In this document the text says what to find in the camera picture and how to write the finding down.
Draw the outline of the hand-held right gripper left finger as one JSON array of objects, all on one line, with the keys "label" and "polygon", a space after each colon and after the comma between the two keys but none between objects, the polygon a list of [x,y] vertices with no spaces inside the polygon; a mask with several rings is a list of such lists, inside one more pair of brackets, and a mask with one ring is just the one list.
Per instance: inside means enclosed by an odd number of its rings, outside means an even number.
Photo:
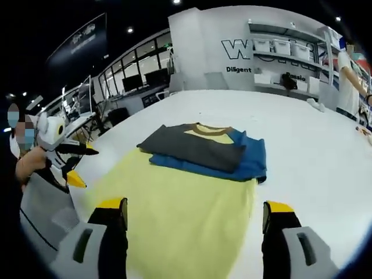
[{"label": "hand-held right gripper left finger", "polygon": [[50,265],[55,277],[126,278],[127,229],[127,198],[101,202],[60,242]]}]

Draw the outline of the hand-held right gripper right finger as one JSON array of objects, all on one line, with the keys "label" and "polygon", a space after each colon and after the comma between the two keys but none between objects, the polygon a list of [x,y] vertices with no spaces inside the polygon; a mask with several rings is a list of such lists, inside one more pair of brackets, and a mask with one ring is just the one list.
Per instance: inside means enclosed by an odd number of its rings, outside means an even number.
[{"label": "hand-held right gripper right finger", "polygon": [[339,271],[326,242],[284,203],[263,203],[262,254],[263,278],[334,278]]}]

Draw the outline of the person's left hand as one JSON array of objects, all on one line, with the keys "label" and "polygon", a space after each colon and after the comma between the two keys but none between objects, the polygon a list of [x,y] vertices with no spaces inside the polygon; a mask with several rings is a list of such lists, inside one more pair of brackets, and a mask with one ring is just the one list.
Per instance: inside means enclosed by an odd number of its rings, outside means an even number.
[{"label": "person's left hand", "polygon": [[46,152],[40,147],[36,146],[28,154],[29,166],[32,171],[41,170],[47,166]]}]

